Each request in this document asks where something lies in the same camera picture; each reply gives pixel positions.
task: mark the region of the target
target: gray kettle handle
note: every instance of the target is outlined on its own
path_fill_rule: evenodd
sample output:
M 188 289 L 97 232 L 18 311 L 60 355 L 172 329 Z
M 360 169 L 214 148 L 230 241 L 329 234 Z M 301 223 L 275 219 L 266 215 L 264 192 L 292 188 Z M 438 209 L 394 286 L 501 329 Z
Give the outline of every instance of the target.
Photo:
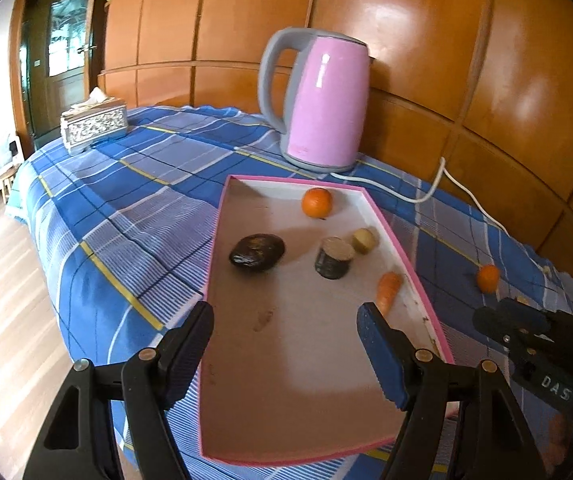
M 283 50 L 293 48 L 294 50 L 303 51 L 315 35 L 312 28 L 288 27 L 278 30 L 268 43 L 266 50 L 262 55 L 260 62 L 260 73 L 258 75 L 258 102 L 260 112 L 266 117 L 266 120 L 281 134 L 287 132 L 287 126 L 284 119 L 278 117 L 271 104 L 271 84 L 273 75 L 276 71 L 278 57 Z

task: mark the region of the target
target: pink tray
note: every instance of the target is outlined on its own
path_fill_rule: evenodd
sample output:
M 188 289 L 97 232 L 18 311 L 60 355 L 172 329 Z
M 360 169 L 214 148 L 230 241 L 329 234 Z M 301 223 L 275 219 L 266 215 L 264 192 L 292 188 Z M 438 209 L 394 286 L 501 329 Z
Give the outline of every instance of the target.
M 302 213 L 311 187 L 326 187 L 326 220 Z M 313 268 L 327 236 L 360 227 L 380 238 L 349 273 L 326 280 Z M 276 234 L 286 253 L 268 272 L 233 267 L 243 237 Z M 346 456 L 391 442 L 404 413 L 387 401 L 356 330 L 358 306 L 375 300 L 389 270 L 405 275 L 387 321 L 417 348 L 453 356 L 400 242 L 361 187 L 289 178 L 230 176 L 211 259 L 207 300 L 215 329 L 201 365 L 200 433 L 205 457 L 240 465 L 288 465 Z

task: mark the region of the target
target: white cable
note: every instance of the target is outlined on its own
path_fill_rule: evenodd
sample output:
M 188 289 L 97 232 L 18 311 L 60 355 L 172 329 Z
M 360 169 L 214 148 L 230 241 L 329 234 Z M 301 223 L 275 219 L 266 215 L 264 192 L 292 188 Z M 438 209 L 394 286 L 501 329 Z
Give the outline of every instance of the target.
M 349 180 L 352 182 L 362 182 L 364 184 L 371 184 L 372 186 L 378 187 L 379 189 L 382 189 L 383 191 L 386 191 L 387 193 L 392 194 L 393 196 L 399 198 L 400 200 L 404 200 L 404 202 L 409 202 L 412 204 L 421 204 L 422 202 L 426 202 L 426 200 L 430 199 L 433 194 L 436 192 L 436 189 L 438 189 L 438 184 L 440 183 L 440 180 L 442 180 L 442 175 L 445 174 L 448 179 L 453 182 L 457 187 L 459 187 L 462 191 L 464 191 L 465 193 L 467 193 L 468 196 L 470 196 L 473 199 L 473 202 L 475 202 L 475 205 L 478 207 L 478 209 L 480 210 L 480 212 L 486 216 L 486 218 L 488 218 L 491 222 L 493 222 L 494 224 L 497 225 L 497 227 L 499 227 L 500 229 L 502 229 L 502 231 L 504 231 L 504 233 L 507 236 L 509 235 L 509 232 L 506 230 L 505 226 L 502 225 L 500 222 L 498 222 L 494 217 L 492 217 L 490 214 L 488 214 L 484 208 L 480 205 L 480 203 L 478 202 L 478 199 L 476 199 L 476 197 L 474 197 L 473 193 L 471 191 L 469 191 L 465 186 L 463 186 L 462 184 L 460 184 L 448 171 L 447 168 L 445 168 L 446 165 L 446 160 L 443 156 L 440 157 L 440 166 L 438 168 L 438 173 L 436 173 L 436 177 L 435 179 L 433 179 L 433 184 L 431 184 L 431 188 L 429 189 L 429 191 L 427 191 L 426 195 L 421 197 L 421 198 L 409 198 L 408 196 L 404 196 L 401 195 L 400 193 L 394 191 L 393 189 L 391 189 L 390 187 L 387 186 L 383 186 L 382 184 L 380 184 L 379 182 L 375 182 L 373 180 L 369 180 L 367 178 L 362 178 L 360 176 L 348 176 L 348 175 L 341 175 L 341 174 L 337 174 L 337 173 L 329 173 L 330 176 L 333 176 L 335 178 L 339 178 L 340 180 Z
M 480 213 L 482 213 L 484 216 L 486 216 L 486 218 L 488 218 L 489 220 L 491 220 L 494 224 L 497 225 L 497 227 L 499 227 L 500 229 L 502 229 L 504 231 L 504 234 L 506 234 L 506 236 L 510 236 L 509 232 L 507 231 L 506 227 L 504 225 L 502 225 L 500 222 L 498 222 L 494 217 L 492 217 L 490 214 L 488 214 L 485 210 L 484 207 L 482 207 L 480 205 L 480 203 L 478 202 L 478 199 L 476 199 L 476 197 L 474 197 L 473 193 L 471 193 L 471 191 L 469 191 L 465 186 L 463 186 L 462 184 L 460 184 L 455 178 L 453 178 L 453 176 L 447 171 L 447 169 L 445 168 L 445 175 L 447 176 L 447 178 L 453 182 L 457 187 L 459 187 L 462 191 L 464 191 L 465 193 L 467 193 L 468 196 L 471 197 L 471 199 L 473 199 L 473 201 L 475 202 L 475 205 L 478 206 L 478 209 L 480 210 Z
M 394 191 L 390 187 L 383 186 L 379 182 L 375 182 L 374 180 L 369 180 L 367 178 L 362 178 L 361 176 L 348 176 L 348 175 L 340 175 L 337 173 L 330 173 L 331 176 L 335 178 L 339 178 L 340 180 L 350 180 L 351 182 L 362 182 L 364 184 L 371 184 L 372 186 L 378 187 L 387 193 L 391 193 L 393 196 L 396 196 L 400 200 L 404 200 L 405 202 L 410 202 L 412 204 L 421 204 L 422 202 L 426 202 L 426 200 L 430 199 L 433 194 L 436 192 L 438 188 L 438 184 L 440 180 L 442 180 L 442 174 L 446 171 L 445 170 L 445 161 L 444 157 L 440 157 L 440 167 L 438 168 L 438 173 L 436 174 L 435 179 L 433 179 L 433 184 L 431 184 L 431 188 L 427 191 L 426 195 L 421 198 L 409 198 L 407 196 L 401 195 L 400 193 Z

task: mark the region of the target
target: cylindrical wood piece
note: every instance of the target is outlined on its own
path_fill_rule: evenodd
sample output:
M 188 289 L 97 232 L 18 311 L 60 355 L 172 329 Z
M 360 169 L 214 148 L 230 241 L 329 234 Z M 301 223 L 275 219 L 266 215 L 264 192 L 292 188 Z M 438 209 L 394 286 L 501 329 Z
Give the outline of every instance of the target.
M 315 270 L 323 278 L 337 280 L 349 272 L 356 251 L 351 244 L 338 237 L 324 238 L 315 259 Z

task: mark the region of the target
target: window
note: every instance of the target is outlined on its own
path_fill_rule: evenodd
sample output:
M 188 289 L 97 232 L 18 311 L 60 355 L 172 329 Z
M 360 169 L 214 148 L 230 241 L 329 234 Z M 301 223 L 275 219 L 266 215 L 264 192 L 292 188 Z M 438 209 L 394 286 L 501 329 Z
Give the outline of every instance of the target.
M 48 75 L 58 75 L 84 66 L 86 10 L 88 0 L 60 0 L 51 5 L 48 45 Z
M 20 77 L 22 78 L 22 91 L 27 90 L 27 82 L 26 82 L 26 64 L 27 61 L 27 54 L 26 45 L 20 45 Z

